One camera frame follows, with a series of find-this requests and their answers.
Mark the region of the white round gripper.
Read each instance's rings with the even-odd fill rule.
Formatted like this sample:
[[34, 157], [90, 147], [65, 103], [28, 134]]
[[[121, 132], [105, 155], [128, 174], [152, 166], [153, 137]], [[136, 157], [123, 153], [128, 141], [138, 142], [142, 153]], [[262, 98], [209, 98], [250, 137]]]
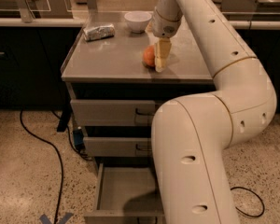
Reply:
[[181, 20], [169, 21], [162, 17], [157, 10], [154, 10], [151, 27], [154, 36], [158, 37], [159, 40], [154, 45], [155, 53], [155, 70], [162, 72], [166, 67], [167, 58], [171, 50], [171, 40], [181, 24]]

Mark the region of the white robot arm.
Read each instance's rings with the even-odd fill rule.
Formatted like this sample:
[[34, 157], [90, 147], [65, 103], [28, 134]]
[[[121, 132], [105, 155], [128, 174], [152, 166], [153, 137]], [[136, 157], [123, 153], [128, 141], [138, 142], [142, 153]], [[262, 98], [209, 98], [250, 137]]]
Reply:
[[215, 90], [164, 103], [152, 122], [152, 153], [166, 224], [240, 224], [222, 160], [225, 148], [261, 133], [276, 94], [260, 60], [211, 0], [159, 0], [156, 37], [185, 21]]

